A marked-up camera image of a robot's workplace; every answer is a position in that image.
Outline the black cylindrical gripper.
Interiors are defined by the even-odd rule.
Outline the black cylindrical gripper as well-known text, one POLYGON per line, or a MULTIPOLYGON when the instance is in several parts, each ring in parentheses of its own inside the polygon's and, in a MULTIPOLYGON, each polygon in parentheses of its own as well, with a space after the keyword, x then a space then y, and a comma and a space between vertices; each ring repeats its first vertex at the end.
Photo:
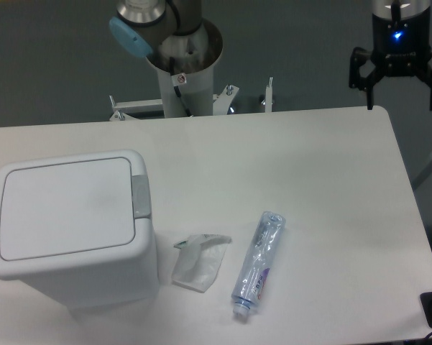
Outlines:
POLYGON ((429 12, 422 12, 394 24, 389 19, 372 16, 373 51, 355 47, 349 61, 349 87, 365 92, 368 110, 374 106, 373 88, 385 76, 416 75, 430 89, 432 111, 430 18, 429 12), (360 68, 370 60, 375 67, 363 77, 360 68))

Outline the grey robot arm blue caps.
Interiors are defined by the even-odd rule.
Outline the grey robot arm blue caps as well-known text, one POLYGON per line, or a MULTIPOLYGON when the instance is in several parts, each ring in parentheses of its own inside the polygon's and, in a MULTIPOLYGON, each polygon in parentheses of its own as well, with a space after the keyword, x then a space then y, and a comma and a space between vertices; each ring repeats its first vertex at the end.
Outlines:
MULTIPOLYGON (((415 76, 429 87, 432 110, 430 18, 429 1, 372 2, 373 49, 355 47, 349 61, 349 87, 365 92, 369 109, 384 77, 415 76)), ((201 2, 119 1, 109 29, 130 55, 166 74, 179 108, 192 116, 183 86, 212 68, 222 51, 221 34, 202 17, 201 2)))

